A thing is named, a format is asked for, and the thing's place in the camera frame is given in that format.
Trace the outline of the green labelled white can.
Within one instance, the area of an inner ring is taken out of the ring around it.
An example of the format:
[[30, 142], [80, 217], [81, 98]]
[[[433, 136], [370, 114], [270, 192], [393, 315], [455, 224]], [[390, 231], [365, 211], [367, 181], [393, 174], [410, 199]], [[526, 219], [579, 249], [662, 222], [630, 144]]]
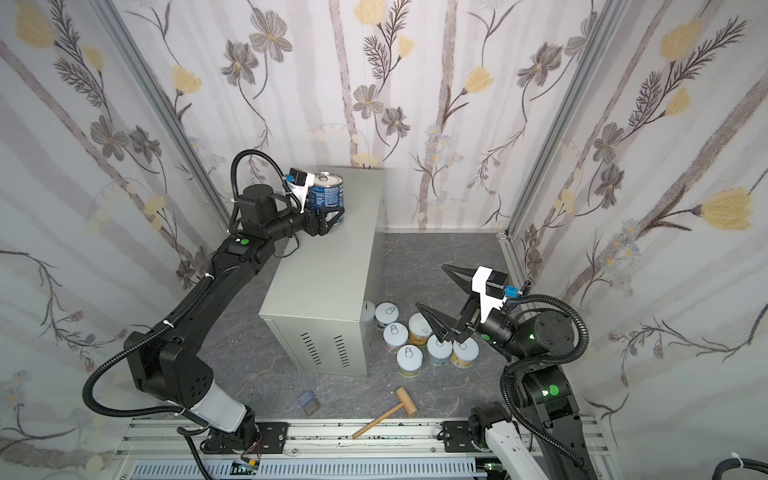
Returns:
[[413, 345], [405, 345], [397, 352], [398, 372], [405, 378], [417, 376], [423, 366], [423, 353]]

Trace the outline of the blue labelled tin can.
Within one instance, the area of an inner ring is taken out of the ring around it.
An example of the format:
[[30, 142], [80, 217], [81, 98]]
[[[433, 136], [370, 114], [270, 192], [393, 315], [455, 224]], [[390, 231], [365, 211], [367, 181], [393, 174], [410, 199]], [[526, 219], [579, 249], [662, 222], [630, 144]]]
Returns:
[[308, 193], [309, 209], [316, 211], [320, 207], [344, 207], [343, 178], [330, 172], [315, 175], [315, 184]]

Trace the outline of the orange can with plastic lid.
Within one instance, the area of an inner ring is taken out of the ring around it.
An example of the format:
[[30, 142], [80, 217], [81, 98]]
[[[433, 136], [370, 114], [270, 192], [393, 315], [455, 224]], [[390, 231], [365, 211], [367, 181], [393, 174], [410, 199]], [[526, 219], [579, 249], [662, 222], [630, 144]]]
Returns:
[[417, 347], [426, 346], [433, 335], [432, 327], [421, 313], [414, 313], [408, 320], [408, 338]]

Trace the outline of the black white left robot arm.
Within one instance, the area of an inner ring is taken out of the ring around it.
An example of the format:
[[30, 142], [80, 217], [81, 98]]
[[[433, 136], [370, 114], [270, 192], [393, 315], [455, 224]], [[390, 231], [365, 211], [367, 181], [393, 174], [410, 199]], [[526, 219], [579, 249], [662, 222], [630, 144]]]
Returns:
[[[216, 384], [198, 353], [231, 300], [274, 256], [278, 241], [299, 232], [324, 236], [344, 213], [340, 196], [330, 205], [312, 202], [329, 174], [292, 168], [278, 175], [280, 190], [265, 183], [232, 188], [228, 235], [207, 260], [202, 279], [163, 320], [146, 333], [129, 335], [122, 351], [91, 373], [82, 389], [87, 408], [111, 418], [181, 415], [197, 426], [182, 429], [182, 435], [206, 437], [192, 450], [195, 455], [260, 449], [263, 434], [252, 408]], [[123, 410], [96, 400], [97, 382], [121, 361], [127, 361], [136, 389], [159, 400], [158, 406]]]

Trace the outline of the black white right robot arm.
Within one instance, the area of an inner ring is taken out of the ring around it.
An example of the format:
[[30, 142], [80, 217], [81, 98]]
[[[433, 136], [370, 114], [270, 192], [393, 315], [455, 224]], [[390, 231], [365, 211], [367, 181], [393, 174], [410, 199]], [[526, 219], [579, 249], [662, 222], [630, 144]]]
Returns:
[[503, 400], [473, 408], [462, 434], [444, 428], [444, 443], [491, 452], [511, 478], [596, 478], [563, 371], [587, 350], [585, 320], [565, 301], [532, 292], [529, 282], [513, 286], [502, 271], [441, 268], [468, 298], [457, 318], [417, 304], [436, 338], [482, 340], [506, 361], [499, 380]]

